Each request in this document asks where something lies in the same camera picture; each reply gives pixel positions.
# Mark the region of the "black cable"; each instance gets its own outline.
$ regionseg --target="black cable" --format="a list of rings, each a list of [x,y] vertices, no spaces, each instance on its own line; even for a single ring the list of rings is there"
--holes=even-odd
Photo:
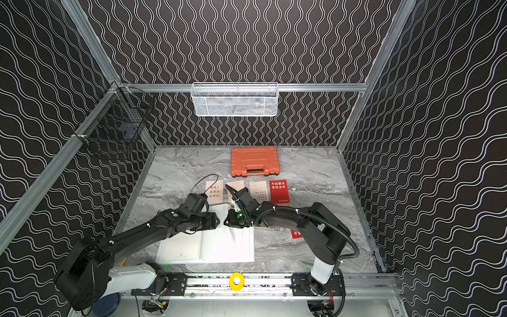
[[[196,232],[197,232],[197,230],[190,230],[190,229],[185,229],[185,230],[183,230],[183,231],[177,231],[177,230],[176,230],[176,225],[179,225],[180,223],[187,223],[187,224],[188,224],[188,223],[190,223],[190,222],[189,222],[189,221],[181,221],[181,222],[177,222],[177,223],[175,223],[174,225],[172,225],[172,229],[173,229],[175,232],[183,232],[183,233],[186,233],[186,234],[194,234],[194,233],[196,233]]]
[[[342,301],[340,302],[340,306],[338,307],[338,310],[335,311],[334,313],[329,310],[327,307],[325,307],[324,305],[322,305],[322,314],[318,314],[316,311],[313,312],[313,315],[315,317],[322,317],[324,315],[324,310],[326,311],[326,317],[336,317],[338,316],[342,310],[343,310],[343,306],[345,306],[345,296],[347,295],[346,292],[345,292],[345,281],[343,279],[343,273],[342,273],[342,270],[341,269],[338,269],[338,274],[340,276],[340,284],[341,284],[341,288],[342,288]]]
[[[92,254],[92,305],[90,306],[90,311],[88,312],[88,314],[84,314],[83,311],[81,310],[81,315],[83,315],[83,317],[86,317],[88,316],[92,310],[93,310],[93,304],[95,304],[95,270],[94,270],[94,267],[95,267],[95,255],[96,255],[96,252],[97,252],[98,248],[97,248],[97,244],[95,244],[93,246],[93,254]]]
[[[345,306],[345,296],[347,295],[345,293],[345,281],[343,279],[342,270],[338,269],[338,274],[340,275],[340,283],[342,285],[342,301],[340,302],[340,307],[338,307],[338,310],[332,314],[331,317],[336,317],[342,312],[343,306]]]
[[[286,209],[286,210],[292,210],[294,211],[295,213],[298,213],[300,215],[303,215],[303,216],[306,216],[306,217],[309,217],[309,218],[312,218],[314,220],[317,220],[323,224],[325,224],[326,226],[330,227],[331,229],[335,230],[336,232],[338,232],[341,236],[343,236],[345,238],[345,240],[347,240],[347,242],[350,244],[350,246],[352,247],[352,249],[354,250],[354,253],[350,253],[350,254],[344,254],[344,255],[340,255],[338,257],[338,260],[341,261],[342,259],[352,259],[352,258],[357,258],[359,256],[359,248],[357,247],[357,245],[355,244],[354,240],[352,240],[352,238],[350,238],[350,236],[348,236],[347,234],[345,234],[345,232],[341,231],[338,227],[336,227],[335,225],[333,225],[332,223],[330,223],[329,221],[327,221],[326,219],[322,218],[322,217],[319,217],[319,216],[316,216],[314,214],[308,214],[308,213],[305,213],[305,212],[302,212],[302,211],[296,211],[295,208],[293,207],[289,207],[289,206],[278,206],[277,209]]]
[[[255,227],[256,225],[259,224],[259,220],[267,213],[270,213],[274,211],[273,209],[268,209],[268,210],[265,210],[263,211],[260,215],[257,216],[257,218],[255,218],[255,220],[253,221],[253,226]]]
[[[215,175],[216,176],[216,180],[214,181],[213,184],[211,184],[210,187],[206,188],[206,190],[204,191],[204,193],[206,193],[208,191],[208,189],[210,189],[213,185],[215,185],[215,183],[219,180],[219,175],[218,174],[215,174],[215,173],[212,173],[212,174],[209,174],[209,175],[206,175],[205,177],[201,178],[197,183],[195,183],[195,185],[192,187],[192,189],[190,190],[190,193],[192,193],[192,191],[194,190],[194,188],[200,183],[202,182],[206,177],[209,177],[209,176],[213,176]]]
[[[137,295],[134,294],[135,304],[137,305],[137,317],[141,317],[141,312],[139,311],[139,302],[137,301]]]
[[[299,288],[299,287],[297,287],[297,286],[289,286],[288,288],[290,288],[290,289],[297,289],[297,290],[300,290],[301,292],[305,292],[306,294],[308,294],[308,295],[310,295],[310,296],[315,296],[315,294],[312,294],[312,293],[310,293],[310,292],[307,292],[307,291],[305,291],[305,290],[303,290],[303,289],[301,289],[301,288]]]

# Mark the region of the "white wire mesh basket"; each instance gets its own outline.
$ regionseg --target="white wire mesh basket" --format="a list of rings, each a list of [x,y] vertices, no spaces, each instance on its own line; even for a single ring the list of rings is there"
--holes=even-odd
[[[278,114],[278,83],[193,83],[190,97],[197,116],[273,117]]]

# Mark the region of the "red paper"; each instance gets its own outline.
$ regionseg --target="red paper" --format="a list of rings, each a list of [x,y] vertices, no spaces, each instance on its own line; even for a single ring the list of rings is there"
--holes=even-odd
[[[299,239],[299,238],[303,237],[303,235],[301,233],[299,233],[298,231],[291,230],[291,233],[292,233],[292,239]]]
[[[272,203],[289,203],[287,181],[269,181]]]

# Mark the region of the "black wavy patterned wall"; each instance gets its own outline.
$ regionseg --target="black wavy patterned wall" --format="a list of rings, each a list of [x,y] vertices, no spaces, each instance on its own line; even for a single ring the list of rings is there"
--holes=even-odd
[[[507,2],[420,0],[344,151],[409,315],[507,314]]]
[[[58,0],[0,2],[0,219],[109,86]]]
[[[54,274],[76,241],[113,233],[147,154],[102,161],[81,148],[0,256],[0,316],[67,316]]]
[[[0,2],[0,215],[102,98],[109,84],[59,0]],[[0,255],[0,316],[66,316],[52,278],[71,246],[111,235],[147,157],[72,159]]]
[[[198,117],[190,94],[159,94],[147,127],[159,145],[335,146],[356,92],[281,93],[276,117]]]
[[[81,0],[123,82],[364,82],[399,0]]]

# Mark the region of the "orange toolbox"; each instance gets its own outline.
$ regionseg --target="orange toolbox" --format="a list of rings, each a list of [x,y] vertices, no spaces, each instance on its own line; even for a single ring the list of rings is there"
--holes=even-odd
[[[276,147],[233,148],[231,150],[232,177],[271,174],[280,174]]]

